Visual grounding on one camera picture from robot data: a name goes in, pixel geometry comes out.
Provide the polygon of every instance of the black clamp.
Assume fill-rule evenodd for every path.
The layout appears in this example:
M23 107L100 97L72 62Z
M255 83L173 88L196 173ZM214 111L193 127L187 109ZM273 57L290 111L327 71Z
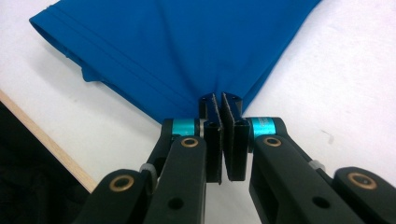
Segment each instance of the black clamp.
M205 184L246 178L263 223L396 223L396 189L356 167L331 179L289 137L280 118L241 117L242 99L199 99L198 119L166 119L139 172L107 175L75 223L203 223Z

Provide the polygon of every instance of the dark floor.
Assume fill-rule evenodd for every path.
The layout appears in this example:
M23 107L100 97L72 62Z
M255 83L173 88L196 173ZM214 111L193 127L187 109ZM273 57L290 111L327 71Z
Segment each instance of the dark floor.
M70 223L88 195L0 103L0 224Z

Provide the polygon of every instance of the white table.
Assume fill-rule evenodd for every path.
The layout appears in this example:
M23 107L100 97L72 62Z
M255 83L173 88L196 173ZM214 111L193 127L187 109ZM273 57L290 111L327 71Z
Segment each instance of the white table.
M28 19L55 2L0 3L0 99L92 191L114 170L138 170L161 126L103 84L85 83L33 29ZM359 166L396 186L395 56L396 2L325 0L244 116L281 117L331 176ZM205 220L259 223L248 181L208 184Z

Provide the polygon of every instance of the mounting hole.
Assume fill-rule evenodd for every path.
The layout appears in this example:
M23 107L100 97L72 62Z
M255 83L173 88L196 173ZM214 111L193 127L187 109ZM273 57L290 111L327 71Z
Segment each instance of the mounting hole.
M122 192L134 184L134 178L130 175L118 175L110 182L110 189L114 192Z
M244 125L244 124L245 124L245 122L242 121L242 120L238 120L238 121L235 123L235 125Z
M264 143L270 147L279 147L280 145L282 145L282 142L274 137L264 138Z
M198 140L195 138L185 138L181 141L183 147L196 147L198 146Z
M215 123L215 122L210 122L209 123L209 127L218 127L218 124L217 123Z
M181 200L180 198L173 198L168 202L168 206L173 210L178 210L182 208L183 205L184 205L183 200Z
M347 178L354 185L362 189L376 189L376 182L368 175L353 172L347 175Z
M314 197L312 202L320 208L330 208L330 203L322 197Z

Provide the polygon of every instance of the fabric fold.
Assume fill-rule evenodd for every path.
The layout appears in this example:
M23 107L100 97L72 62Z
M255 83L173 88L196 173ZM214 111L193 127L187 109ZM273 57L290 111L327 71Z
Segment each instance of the fabric fold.
M62 0L30 22L53 47L161 122L222 91L244 108L318 0Z

